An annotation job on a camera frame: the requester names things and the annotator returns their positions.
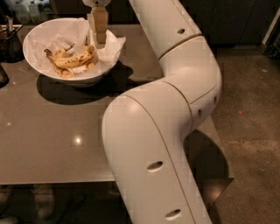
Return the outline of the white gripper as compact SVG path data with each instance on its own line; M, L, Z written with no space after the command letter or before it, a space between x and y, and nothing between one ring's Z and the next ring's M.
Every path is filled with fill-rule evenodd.
M105 44L109 15L104 6L110 4L111 0L82 0L82 2L88 7L94 7L92 12L87 14L87 21L95 41L98 44Z

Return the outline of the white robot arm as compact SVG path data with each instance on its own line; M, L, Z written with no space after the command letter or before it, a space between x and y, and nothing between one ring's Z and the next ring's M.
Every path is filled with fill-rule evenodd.
M179 0L129 0L163 76L117 96L102 118L108 163L133 224L212 224L183 142L221 97L218 63Z

